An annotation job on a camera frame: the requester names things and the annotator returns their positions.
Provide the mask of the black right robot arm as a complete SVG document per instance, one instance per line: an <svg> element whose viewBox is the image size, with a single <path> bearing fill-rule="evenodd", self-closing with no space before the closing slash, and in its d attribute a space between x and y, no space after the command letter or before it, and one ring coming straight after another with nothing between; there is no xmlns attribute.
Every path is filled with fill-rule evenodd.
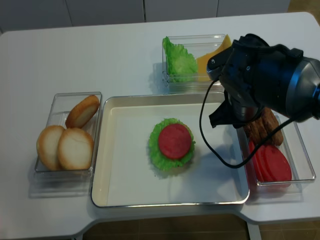
<svg viewBox="0 0 320 240"><path fill-rule="evenodd" d="M320 117L320 62L300 49L270 46L248 33L211 57L206 70L224 88L225 100L209 115L212 127L241 127L263 108L298 123Z"/></svg>

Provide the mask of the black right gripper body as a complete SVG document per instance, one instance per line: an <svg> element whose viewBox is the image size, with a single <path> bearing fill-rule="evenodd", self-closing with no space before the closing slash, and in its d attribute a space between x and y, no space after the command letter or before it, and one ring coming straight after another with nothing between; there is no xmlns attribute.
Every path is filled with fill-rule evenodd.
<svg viewBox="0 0 320 240"><path fill-rule="evenodd" d="M218 125L240 128L259 116L262 105L253 93L252 61L258 48L268 46L262 38L252 33L233 41L230 46L232 52L221 74L213 80L219 81L224 88L224 101L209 115L213 128Z"/></svg>

